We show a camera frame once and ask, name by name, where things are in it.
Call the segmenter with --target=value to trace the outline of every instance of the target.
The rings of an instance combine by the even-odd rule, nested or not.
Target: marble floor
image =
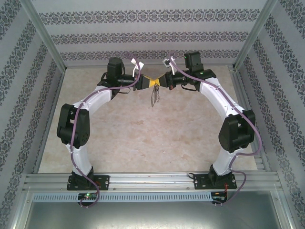
[[[227,66],[205,66],[237,101]],[[61,106],[88,95],[104,68],[67,69],[45,146],[40,173],[70,173],[68,150],[56,136]],[[157,78],[164,65],[144,66],[143,74]],[[131,66],[126,67],[132,73]],[[88,154],[95,172],[208,171],[220,145],[220,117],[199,92],[160,88],[160,101],[151,107],[152,87],[118,94],[91,117]],[[250,146],[245,150],[250,153]],[[240,156],[233,168],[256,170],[252,156]]]

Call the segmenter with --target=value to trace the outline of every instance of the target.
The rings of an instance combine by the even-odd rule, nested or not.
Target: striped wall
[[[18,0],[0,0],[0,229],[32,173],[62,73]]]
[[[305,228],[305,0],[279,0],[239,69],[272,170]]]
[[[170,50],[199,50],[204,63],[232,64],[265,0],[33,0],[65,64],[99,65],[135,53],[161,63]]]

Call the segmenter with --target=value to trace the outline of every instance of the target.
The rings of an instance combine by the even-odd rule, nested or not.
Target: purple cable
[[[262,149],[262,139],[261,139],[261,136],[259,135],[258,130],[257,130],[257,128],[253,125],[253,123],[252,123],[252,122],[251,122],[251,121],[250,121],[250,120],[249,120],[240,110],[238,110],[238,109],[235,107],[235,105],[231,102],[231,100],[228,98],[228,96],[224,93],[224,91],[223,91],[221,88],[219,88],[218,86],[216,86],[216,85],[213,84],[213,83],[207,82],[206,80],[198,79],[198,78],[193,77],[193,76],[191,76],[191,75],[185,73],[184,71],[182,71],[182,70],[173,62],[173,60],[172,60],[172,58],[171,58],[172,54],[176,54],[176,51],[170,51],[170,52],[169,52],[169,57],[168,57],[168,58],[169,58],[170,62],[172,63],[172,65],[173,65],[181,74],[185,75],[186,77],[188,77],[188,78],[190,78],[190,79],[192,79],[192,80],[200,81],[200,82],[202,82],[202,83],[206,83],[206,84],[208,84],[208,85],[210,85],[210,86],[216,88],[216,90],[218,90],[218,91],[224,96],[224,98],[225,98],[226,101],[230,104],[230,106],[231,106],[238,114],[240,114],[240,116],[241,116],[244,120],[246,120],[246,122],[247,122],[247,123],[250,125],[250,127],[254,130],[254,132],[255,132],[255,134],[256,134],[256,136],[257,136],[257,138],[258,138],[258,144],[259,144],[259,146],[258,146],[258,149],[257,149],[254,153],[250,153],[250,154],[237,153],[237,154],[234,155],[232,161],[231,161],[230,164],[229,164],[229,168],[231,169],[232,172],[234,172],[234,173],[240,173],[240,174],[243,174],[243,175],[244,175],[244,181],[243,181],[243,183],[241,184],[241,186],[238,188],[238,190],[234,193],[234,195],[233,195],[230,199],[228,199],[228,200],[225,202],[225,203],[228,203],[228,202],[230,202],[230,201],[239,193],[239,191],[243,188],[243,186],[244,186],[244,184],[246,183],[246,180],[247,180],[247,175],[246,175],[246,173],[244,173],[243,171],[233,170],[233,169],[232,169],[232,164],[233,164],[233,162],[236,160],[236,158],[237,158],[238,155],[241,155],[241,156],[253,156],[253,155],[257,155],[257,154],[261,151],[261,149]]]
[[[77,108],[77,111],[76,111],[76,114],[75,114],[74,124],[73,124],[73,131],[72,131],[72,137],[71,137],[71,143],[70,143],[71,161],[72,161],[74,167],[76,168],[76,170],[77,170],[84,178],[86,178],[88,181],[90,181],[90,182],[96,187],[96,193],[97,193],[97,198],[96,198],[96,200],[95,200],[92,204],[90,204],[89,206],[86,206],[86,208],[90,208],[90,207],[94,206],[94,205],[98,202],[98,200],[100,199],[100,189],[99,189],[99,187],[97,186],[97,184],[96,184],[93,180],[91,180],[89,177],[87,177],[87,176],[78,168],[78,166],[76,165],[76,163],[75,163],[75,161],[74,161],[74,158],[73,158],[73,143],[74,143],[75,132],[76,132],[77,117],[78,117],[78,114],[79,114],[79,112],[80,112],[81,107],[82,107],[82,106],[84,105],[84,103],[85,103],[88,99],[90,99],[93,95],[95,95],[95,94],[97,94],[97,93],[99,93],[99,92],[102,92],[102,91],[106,91],[106,90],[115,90],[115,89],[129,88],[129,87],[134,86],[134,85],[139,81],[140,75],[141,75],[141,69],[140,69],[139,61],[138,61],[137,58],[136,58],[134,55],[132,55],[131,53],[128,53],[128,54],[129,54],[132,58],[134,58],[135,61],[136,61],[136,63],[137,63],[137,66],[138,66],[138,69],[139,69],[139,73],[138,73],[137,79],[136,79],[132,84],[130,84],[130,85],[128,85],[128,86],[122,86],[122,87],[109,87],[109,88],[103,88],[103,89],[100,89],[100,90],[98,90],[98,91],[92,92],[90,95],[88,95],[88,96],[83,100],[83,102],[82,102],[82,103],[80,104],[80,106]],[[81,207],[83,207],[82,201],[83,201],[83,199],[81,199],[81,201],[80,201],[80,206],[81,206]]]

